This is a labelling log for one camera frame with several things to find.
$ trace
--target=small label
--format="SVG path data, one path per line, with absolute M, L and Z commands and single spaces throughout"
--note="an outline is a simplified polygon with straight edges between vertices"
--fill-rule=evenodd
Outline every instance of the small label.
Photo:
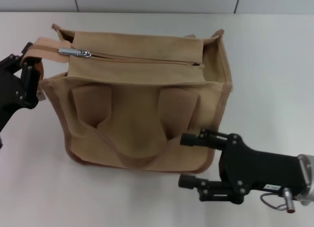
M 274 185 L 274 184 L 267 184 L 264 187 L 264 189 L 269 189 L 269 190 L 280 190 L 280 188 L 281 188 L 281 186 Z

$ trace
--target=zipper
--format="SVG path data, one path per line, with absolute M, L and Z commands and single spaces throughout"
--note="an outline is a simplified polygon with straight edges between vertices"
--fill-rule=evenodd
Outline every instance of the zipper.
M 181 65 L 191 65 L 191 66 L 200 66 L 202 63 L 188 62 L 188 61 L 171 61 L 171 60 L 156 60 L 148 58 L 130 58 L 123 56 L 115 56 L 108 54 L 99 54 L 92 53 L 87 50 L 78 50 L 74 48 L 60 48 L 59 53 L 62 55 L 77 56 L 83 58 L 94 57 L 96 59 L 101 58 L 110 62 L 119 62 L 119 63 L 150 63 L 150 64 L 181 64 Z

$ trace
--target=canvas bag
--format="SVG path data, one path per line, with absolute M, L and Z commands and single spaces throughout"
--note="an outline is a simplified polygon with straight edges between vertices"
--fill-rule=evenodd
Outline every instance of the canvas bag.
M 180 145 L 184 132 L 218 130 L 232 79 L 222 41 L 80 32 L 52 25 L 60 41 L 39 38 L 23 62 L 69 63 L 40 81 L 63 127 L 67 154 L 81 164 L 200 173 L 214 150 Z M 92 56 L 59 53 L 86 50 Z M 42 65 L 39 71 L 43 74 Z

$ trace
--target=cable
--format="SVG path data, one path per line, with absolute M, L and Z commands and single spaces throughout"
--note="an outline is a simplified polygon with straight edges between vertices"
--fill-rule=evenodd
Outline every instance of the cable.
M 266 202 L 266 201 L 264 200 L 264 197 L 265 197 L 265 196 L 271 196 L 271 195 L 277 195 L 277 194 L 274 194 L 274 193 L 265 193 L 265 194 L 262 194 L 262 195 L 260 196 L 260 199 L 261 199 L 261 201 L 262 201 L 264 204 L 266 204 L 267 206 L 269 206 L 269 207 L 272 208 L 272 209 L 275 209 L 275 210 L 278 210 L 278 211 L 285 211 L 285 210 L 287 209 L 287 206 L 286 206 L 285 204 L 282 204 L 282 205 L 279 205 L 279 206 L 273 206 L 273 205 L 269 204 L 268 202 Z

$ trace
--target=white wall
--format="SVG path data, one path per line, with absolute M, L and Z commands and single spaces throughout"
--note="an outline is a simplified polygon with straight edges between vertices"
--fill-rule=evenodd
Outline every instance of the white wall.
M 0 11 L 314 14 L 313 0 L 0 0 Z

